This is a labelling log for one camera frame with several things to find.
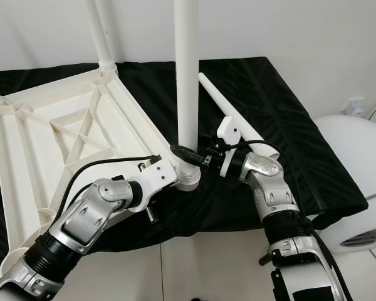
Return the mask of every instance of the black cloth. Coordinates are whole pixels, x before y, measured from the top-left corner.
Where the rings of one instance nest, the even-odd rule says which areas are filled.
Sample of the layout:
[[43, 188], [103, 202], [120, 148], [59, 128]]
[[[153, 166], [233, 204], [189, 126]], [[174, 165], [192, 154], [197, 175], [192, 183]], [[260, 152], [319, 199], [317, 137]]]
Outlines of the black cloth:
[[[169, 143], [177, 144], [175, 64], [117, 66], [120, 79], [137, 102]], [[80, 64], [1, 71], [0, 93], [14, 93], [96, 67]], [[317, 228], [367, 208], [359, 188], [267, 58], [205, 60], [200, 62], [200, 70], [266, 140], [286, 154], [294, 170], [282, 158], [285, 179], [306, 213], [319, 214]], [[222, 118], [222, 112], [199, 85], [199, 135], [209, 135]], [[199, 151], [205, 147], [199, 139]], [[293, 177], [298, 181], [300, 196]], [[202, 173], [199, 187], [193, 192], [158, 193], [153, 208], [160, 222], [151, 225], [145, 213], [135, 214], [106, 230], [91, 251], [133, 250], [198, 231], [261, 228], [249, 187], [211, 173]]]

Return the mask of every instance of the white chair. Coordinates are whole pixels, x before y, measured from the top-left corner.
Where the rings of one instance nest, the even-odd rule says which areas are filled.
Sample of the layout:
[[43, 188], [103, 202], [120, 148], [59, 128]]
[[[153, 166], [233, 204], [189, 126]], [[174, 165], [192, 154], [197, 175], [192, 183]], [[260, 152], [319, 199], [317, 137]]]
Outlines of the white chair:
[[376, 248], [376, 124], [345, 115], [315, 120], [319, 131], [357, 183], [367, 210], [342, 218], [320, 232], [333, 252]]

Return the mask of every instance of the white cylinder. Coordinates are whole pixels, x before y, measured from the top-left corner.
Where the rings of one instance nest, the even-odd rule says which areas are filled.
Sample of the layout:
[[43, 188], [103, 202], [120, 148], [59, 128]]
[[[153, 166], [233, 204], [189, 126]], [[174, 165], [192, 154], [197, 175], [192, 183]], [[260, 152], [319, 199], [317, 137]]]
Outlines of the white cylinder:
[[100, 22], [95, 0], [85, 0], [86, 11], [93, 42], [99, 58], [99, 66], [102, 72], [113, 72], [117, 67], [112, 59], [108, 48], [105, 33], [103, 32], [102, 23]]
[[[249, 124], [248, 121], [234, 108], [226, 97], [213, 85], [213, 83], [206, 77], [205, 74], [199, 74], [199, 81], [206, 89], [209, 95], [216, 102], [217, 106], [222, 110], [226, 116], [231, 116], [238, 126], [238, 129], [245, 141], [249, 140], [264, 140], [262, 136]], [[250, 148], [253, 152], [260, 156], [267, 156], [277, 159], [278, 151], [265, 144], [251, 144]]]
[[[177, 116], [179, 145], [197, 150], [199, 72], [198, 0], [174, 1], [175, 71], [177, 75]], [[200, 170], [179, 161], [177, 173], [182, 183], [197, 186]]]

